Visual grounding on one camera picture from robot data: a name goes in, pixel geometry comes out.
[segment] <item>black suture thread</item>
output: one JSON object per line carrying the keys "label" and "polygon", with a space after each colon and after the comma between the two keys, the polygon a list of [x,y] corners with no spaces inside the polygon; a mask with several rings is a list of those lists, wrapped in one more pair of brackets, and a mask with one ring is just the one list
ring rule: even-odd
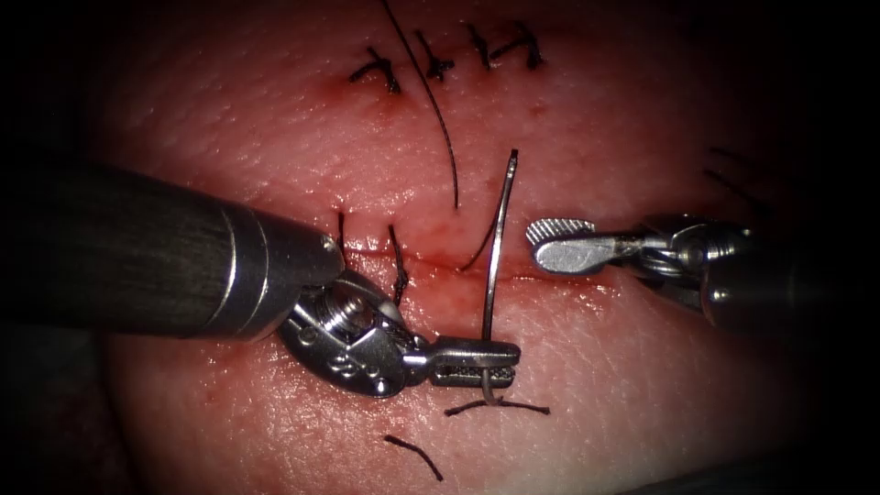
{"label": "black suture thread", "polygon": [[[447,409],[447,410],[443,411],[443,414],[445,414],[446,417],[455,416],[456,414],[463,413],[464,411],[467,411],[468,409],[483,407],[485,405],[488,405],[486,403],[486,401],[483,401],[482,399],[480,399],[479,401],[468,402],[467,404],[460,405],[458,407],[453,407],[451,409]],[[503,397],[499,397],[498,403],[495,405],[498,407],[516,407],[516,408],[520,408],[520,409],[527,409],[529,411],[535,411],[536,413],[541,413],[541,414],[544,414],[547,416],[550,415],[550,408],[549,407],[536,406],[536,405],[526,404],[526,403],[522,403],[522,402],[505,401]]]}
{"label": "black suture thread", "polygon": [[516,24],[516,27],[520,30],[522,36],[491,52],[489,58],[493,60],[498,59],[504,53],[521,45],[525,45],[529,50],[529,57],[525,61],[525,66],[528,67],[530,71],[534,71],[538,65],[544,62],[544,59],[541,57],[541,51],[538,49],[538,38],[536,38],[534,34],[532,34],[532,31],[530,31],[522,22],[515,21],[514,24]]}
{"label": "black suture thread", "polygon": [[342,261],[345,263],[346,267],[348,266],[348,260],[346,259],[346,238],[344,235],[344,227],[346,225],[346,214],[339,212],[336,216],[336,222],[339,225],[339,238],[336,240],[336,245],[339,246],[339,252],[342,254]]}
{"label": "black suture thread", "polygon": [[400,438],[390,434],[385,435],[385,441],[389,444],[394,444],[396,446],[401,446],[405,449],[412,450],[413,452],[421,456],[422,459],[424,459],[424,462],[428,464],[428,467],[431,468],[431,470],[434,472],[434,476],[437,478],[437,481],[443,481],[443,475],[440,474],[440,470],[437,469],[437,466],[434,465],[434,461],[432,461],[431,458],[421,448],[413,444],[404,442]]}
{"label": "black suture thread", "polygon": [[492,66],[489,64],[489,43],[479,35],[477,28],[474,27],[473,24],[465,24],[465,27],[470,31],[470,41],[474,44],[474,47],[479,53],[479,61],[487,71],[491,71]]}
{"label": "black suture thread", "polygon": [[486,248],[486,245],[489,243],[489,238],[492,237],[492,232],[495,231],[494,218],[498,217],[498,208],[495,208],[495,212],[496,212],[495,215],[492,216],[493,220],[492,220],[491,225],[489,225],[489,230],[486,231],[486,235],[483,237],[483,242],[481,242],[479,244],[479,248],[477,249],[477,252],[474,253],[474,256],[470,257],[470,259],[467,261],[467,263],[465,263],[463,266],[459,267],[458,271],[464,271],[464,270],[467,270],[470,267],[474,266],[474,263],[477,262],[477,258],[479,258],[479,255],[483,252],[483,249]]}
{"label": "black suture thread", "polygon": [[394,225],[388,225],[388,235],[391,237],[391,246],[394,248],[394,259],[397,266],[397,280],[394,281],[394,305],[400,306],[403,290],[409,285],[410,276],[403,268],[403,254],[401,253],[401,245],[397,242],[397,236],[394,235]]}
{"label": "black suture thread", "polygon": [[424,52],[428,55],[428,72],[424,75],[428,77],[435,77],[443,82],[443,72],[446,72],[450,69],[455,68],[456,63],[454,60],[440,60],[434,56],[434,53],[431,51],[431,46],[428,45],[427,39],[424,38],[422,31],[419,29],[415,30],[415,37],[419,39],[419,42],[422,43],[422,47],[424,48]]}
{"label": "black suture thread", "polygon": [[768,217],[773,214],[773,208],[771,208],[768,204],[764,203],[758,198],[755,198],[754,196],[746,192],[745,189],[743,189],[742,187],[739,187],[733,182],[728,181],[724,178],[724,176],[722,176],[715,170],[703,169],[703,174],[724,186],[731,193],[734,193],[737,196],[743,198],[757,215]]}
{"label": "black suture thread", "polygon": [[361,77],[364,76],[367,72],[372,71],[373,69],[379,69],[385,74],[385,81],[388,85],[388,92],[391,94],[400,94],[401,86],[397,83],[397,78],[394,77],[394,72],[391,70],[391,60],[383,59],[379,56],[378,53],[372,48],[367,47],[367,51],[373,57],[373,61],[368,63],[367,65],[361,67],[360,69],[354,71],[350,76],[348,76],[348,81],[353,83],[357,81]]}
{"label": "black suture thread", "polygon": [[422,74],[422,69],[419,67],[419,62],[415,59],[413,49],[410,48],[410,43],[407,42],[406,37],[403,35],[403,30],[401,29],[401,26],[397,23],[397,18],[395,18],[394,13],[391,12],[391,6],[388,5],[388,0],[382,0],[382,5],[385,6],[385,12],[388,13],[388,18],[394,26],[394,30],[397,31],[397,36],[400,37],[401,43],[403,43],[403,47],[406,49],[407,55],[410,56],[410,62],[412,63],[412,66],[415,68],[416,73],[419,74],[419,80],[422,81],[422,86],[424,87],[424,90],[428,93],[428,99],[431,100],[431,106],[434,107],[434,113],[437,115],[437,122],[440,123],[440,130],[443,131],[443,139],[446,141],[446,150],[449,152],[449,161],[452,164],[453,206],[457,210],[458,169],[456,166],[456,155],[452,151],[452,139],[449,138],[449,131],[446,130],[446,122],[443,120],[443,115],[440,113],[440,107],[437,105],[437,101],[434,99],[434,93],[431,92],[431,86],[428,85],[428,80],[425,79],[424,74]]}

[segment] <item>skin surface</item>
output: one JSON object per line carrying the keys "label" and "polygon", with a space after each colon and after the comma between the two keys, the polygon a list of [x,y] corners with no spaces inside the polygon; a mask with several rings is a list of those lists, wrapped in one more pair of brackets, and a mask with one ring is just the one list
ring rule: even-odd
{"label": "skin surface", "polygon": [[[777,222],[800,211],[771,174],[747,176],[707,152],[786,162],[774,143],[797,135],[798,116],[782,112],[797,95],[757,70],[775,54],[745,57],[726,38],[754,12],[710,15],[719,24],[694,34],[695,14],[668,5],[395,2],[423,70],[417,28],[456,62],[445,82],[429,82],[456,154],[456,210],[439,125],[381,5],[305,4],[134,16],[90,89],[93,154],[334,236],[342,212],[351,268],[389,293],[394,225],[411,278],[401,311],[433,339],[479,335],[485,255],[456,267],[479,246],[519,149],[494,337],[523,350],[505,398],[552,414],[446,418],[479,391],[428,385],[360,398],[306,372],[275,335],[255,345],[117,336],[107,346],[111,392],[152,489],[604,493],[798,437],[808,395],[783,346],[714,331],[615,269],[545,275],[524,238],[546,215],[603,230],[659,212],[765,226],[700,173],[719,164],[756,194],[774,191]],[[519,48],[486,71],[462,23],[494,50],[517,35],[516,19],[545,64],[529,71]],[[347,81],[371,61],[367,46],[391,60],[401,94],[388,94],[378,71]],[[445,481],[387,434],[423,448]]]}

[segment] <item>interrupted suture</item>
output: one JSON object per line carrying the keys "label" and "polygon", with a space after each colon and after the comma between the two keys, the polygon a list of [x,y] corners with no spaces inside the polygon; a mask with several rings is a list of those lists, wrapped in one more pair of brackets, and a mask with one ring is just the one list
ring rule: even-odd
{"label": "interrupted suture", "polygon": [[373,61],[354,71],[348,76],[348,81],[353,83],[364,77],[367,72],[381,71],[382,74],[385,75],[385,84],[388,86],[388,93],[399,94],[401,92],[401,86],[397,82],[397,78],[394,77],[394,72],[391,70],[391,60],[380,57],[372,47],[367,47],[367,52],[373,57]]}
{"label": "interrupted suture", "polygon": [[[410,59],[410,64],[413,66],[419,76],[419,81],[421,81],[422,83],[425,94],[427,94],[428,100],[431,102],[431,107],[434,109],[434,114],[437,117],[437,123],[440,125],[440,131],[443,134],[446,151],[449,155],[450,168],[452,169],[453,208],[457,210],[459,207],[459,191],[456,154],[452,147],[452,138],[449,136],[449,131],[446,128],[446,121],[443,118],[443,114],[440,112],[440,106],[439,104],[437,104],[434,93],[431,91],[431,86],[428,84],[427,80],[427,78],[436,78],[438,81],[442,82],[444,80],[443,73],[453,69],[456,66],[456,63],[453,60],[441,60],[437,58],[432,52],[431,46],[429,45],[427,39],[425,39],[422,30],[416,29],[414,31],[415,37],[419,40],[419,43],[424,48],[425,54],[428,57],[428,69],[427,71],[423,72],[422,68],[419,66],[418,60],[416,59],[415,53],[413,53],[413,49],[410,47],[409,41],[407,41],[406,36],[403,34],[403,29],[401,29],[400,23],[398,23],[397,18],[391,11],[391,6],[389,5],[388,0],[381,0],[381,3],[382,6],[385,8],[385,12],[388,15],[391,25],[394,27],[395,32],[397,32],[397,36],[400,39],[403,48],[406,50],[407,56]],[[544,62],[544,59],[541,56],[541,51],[538,49],[537,38],[532,33],[532,31],[530,31],[523,22],[516,21],[514,22],[514,25],[519,30],[520,36],[490,53],[489,44],[482,36],[479,35],[479,33],[477,32],[477,28],[474,27],[474,25],[472,24],[465,24],[468,32],[470,33],[471,43],[473,43],[474,46],[477,48],[480,63],[482,63],[483,67],[486,68],[487,71],[491,69],[490,60],[496,60],[505,53],[518,47],[527,48],[528,55],[525,61],[525,65],[529,68],[530,71],[535,70],[538,65]],[[382,73],[385,75],[388,93],[400,94],[401,86],[398,83],[397,78],[394,77],[394,73],[391,70],[391,61],[382,58],[372,47],[368,47],[367,51],[369,52],[370,56],[372,56],[373,61],[354,71],[348,77],[348,81],[350,83],[353,83],[363,77],[364,74],[366,74],[367,72],[379,70],[382,71]]]}
{"label": "interrupted suture", "polygon": [[422,43],[422,48],[424,48],[424,52],[428,56],[428,71],[424,75],[427,77],[435,77],[442,83],[443,73],[455,68],[456,63],[453,60],[440,60],[435,57],[434,53],[431,51],[431,46],[428,44],[428,41],[424,38],[424,34],[422,34],[422,31],[419,29],[415,30],[415,37],[417,37],[419,42]]}

